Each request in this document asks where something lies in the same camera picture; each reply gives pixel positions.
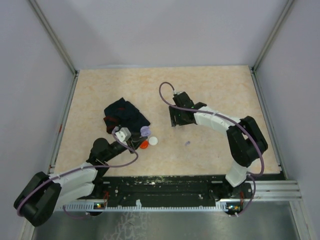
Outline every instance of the small purple object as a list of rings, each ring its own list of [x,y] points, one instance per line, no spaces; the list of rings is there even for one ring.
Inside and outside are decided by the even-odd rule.
[[[140,129],[141,137],[148,137],[151,135],[150,128],[148,126],[143,126]]]

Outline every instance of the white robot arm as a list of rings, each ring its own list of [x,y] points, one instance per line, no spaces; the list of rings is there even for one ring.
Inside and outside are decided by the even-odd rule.
[[[45,223],[55,209],[98,193],[103,184],[101,178],[109,169],[107,162],[127,149],[132,153],[147,139],[140,133],[132,135],[126,127],[115,135],[118,140],[111,144],[104,138],[95,140],[88,160],[72,170],[59,174],[35,174],[13,204],[18,214],[37,227]],[[136,154],[130,163],[137,158]],[[125,167],[130,163],[110,167]]]
[[[262,154],[268,149],[268,144],[256,121],[250,116],[242,119],[228,116],[211,109],[202,102],[194,104],[185,92],[175,93],[173,95],[173,101],[176,105],[169,105],[172,127],[187,124],[203,125],[228,138],[234,162],[232,163],[231,169],[226,174],[225,179],[232,188],[243,183],[247,178],[248,167],[259,157],[259,154],[252,142],[248,138],[245,139],[243,132],[238,126],[235,126],[235,123],[246,129]]]

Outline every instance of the purple cable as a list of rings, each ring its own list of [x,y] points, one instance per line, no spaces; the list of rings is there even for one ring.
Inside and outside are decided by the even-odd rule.
[[[132,161],[128,162],[128,163],[125,163],[125,164],[122,164],[122,165],[96,165],[96,166],[84,166],[84,167],[79,167],[79,168],[75,168],[75,169],[72,169],[70,171],[67,171],[65,173],[62,173],[60,174],[59,176],[55,176],[53,178],[50,178],[46,181],[44,181],[43,183],[41,183],[38,187],[36,187],[32,192],[29,193],[28,196],[25,197],[25,199],[22,200],[22,202],[19,204],[17,210],[16,210],[16,213],[18,216],[22,217],[22,215],[20,214],[20,210],[22,208],[22,206],[31,198],[32,195],[34,195],[37,191],[39,191],[39,189],[41,189],[43,186],[47,185],[48,183],[54,181],[54,180],[57,180],[58,178],[61,178],[61,177],[64,177],[64,176],[67,176],[69,174],[73,174],[75,172],[78,172],[78,171],[81,171],[82,169],[97,169],[97,168],[122,168],[122,167],[126,167],[126,166],[129,166],[130,164],[133,164],[139,157],[138,153],[132,149],[131,147],[123,144],[122,142],[120,142],[118,140],[118,138],[116,137],[115,135],[115,132],[118,130],[119,128],[118,127],[115,127],[112,131],[112,136],[114,137],[114,139],[122,146],[124,146],[126,149],[128,149],[130,152],[133,152],[135,153],[136,157],[135,159],[133,159]]]
[[[252,203],[252,201],[253,201],[253,199],[254,199],[254,197],[255,197],[255,194],[256,194],[256,189],[257,189],[256,181],[255,181],[255,179],[254,179],[251,175],[247,175],[247,176],[248,176],[248,178],[250,178],[250,179],[252,180],[252,182],[253,182],[253,192],[252,192],[252,196],[251,196],[249,202],[245,205],[244,209],[237,214],[238,216],[241,215],[241,214],[243,214],[243,213],[248,209],[249,205]]]
[[[193,112],[193,113],[203,113],[203,114],[215,114],[214,112],[211,112],[211,111],[203,111],[203,110],[197,110],[197,109],[192,109],[192,108],[184,108],[184,107],[179,107],[179,106],[175,106],[175,105],[172,105],[171,103],[169,103],[167,100],[165,100],[165,98],[162,96],[162,93],[161,93],[161,87],[164,85],[164,84],[168,84],[171,86],[172,90],[175,91],[175,88],[174,86],[170,83],[170,82],[167,82],[167,81],[164,81],[163,83],[160,84],[159,86],[159,95],[160,95],[160,98],[162,99],[162,101],[164,101],[167,105],[169,105],[170,107],[172,108],[175,108],[175,109],[179,109],[179,110],[183,110],[183,111],[189,111],[189,112]],[[250,142],[253,144],[255,150],[257,151],[258,153],[258,156],[260,158],[260,161],[261,161],[261,171],[260,173],[258,174],[255,174],[255,173],[252,173],[250,171],[248,171],[247,173],[254,176],[254,177],[261,177],[263,174],[264,174],[264,171],[265,171],[265,162],[264,162],[264,159],[262,157],[262,153],[257,145],[257,143],[255,142],[255,140],[253,139],[253,137],[247,132],[247,130],[245,130],[239,123],[237,123],[236,121],[232,120],[231,118],[227,117],[227,116],[223,116],[219,113],[216,113],[215,114],[217,117],[219,118],[222,118],[222,119],[225,119],[229,122],[231,122],[232,124],[236,125],[245,135],[247,135],[248,139],[250,140]]]

